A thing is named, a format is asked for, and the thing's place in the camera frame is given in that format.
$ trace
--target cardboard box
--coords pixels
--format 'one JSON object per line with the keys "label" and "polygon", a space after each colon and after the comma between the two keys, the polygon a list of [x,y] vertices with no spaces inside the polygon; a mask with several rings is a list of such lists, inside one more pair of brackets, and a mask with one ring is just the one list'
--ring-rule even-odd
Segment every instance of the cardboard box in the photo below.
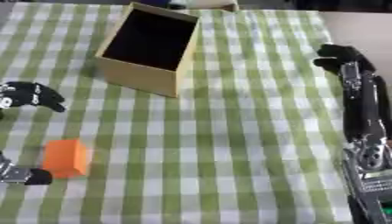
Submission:
{"label": "cardboard box", "polygon": [[95,57],[110,83],[177,97],[198,36],[197,17],[132,3]]}

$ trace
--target table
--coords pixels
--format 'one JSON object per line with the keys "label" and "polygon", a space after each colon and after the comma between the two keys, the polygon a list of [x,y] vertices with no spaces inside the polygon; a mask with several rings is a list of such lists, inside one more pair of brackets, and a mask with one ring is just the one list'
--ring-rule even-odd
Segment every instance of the table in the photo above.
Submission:
{"label": "table", "polygon": [[201,31],[178,99],[108,85],[93,55],[122,6],[17,3],[0,34],[2,81],[57,89],[68,110],[5,111],[0,150],[39,165],[79,137],[86,177],[0,186],[1,223],[332,223],[341,182],[341,89],[312,65],[317,12],[189,11]]}

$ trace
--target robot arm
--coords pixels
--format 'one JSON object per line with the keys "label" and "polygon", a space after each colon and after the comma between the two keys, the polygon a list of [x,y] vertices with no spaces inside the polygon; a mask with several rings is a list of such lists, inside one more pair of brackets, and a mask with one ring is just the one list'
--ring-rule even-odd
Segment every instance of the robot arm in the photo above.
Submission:
{"label": "robot arm", "polygon": [[385,81],[351,46],[322,45],[314,64],[338,75],[343,88],[342,170],[355,223],[392,221],[392,120]]}
{"label": "robot arm", "polygon": [[[64,112],[61,105],[64,98],[39,83],[10,81],[0,85],[0,119],[3,118],[2,109],[21,107],[24,105],[43,106],[56,112]],[[29,185],[49,185],[52,183],[49,171],[14,165],[0,151],[0,183],[19,183]]]}

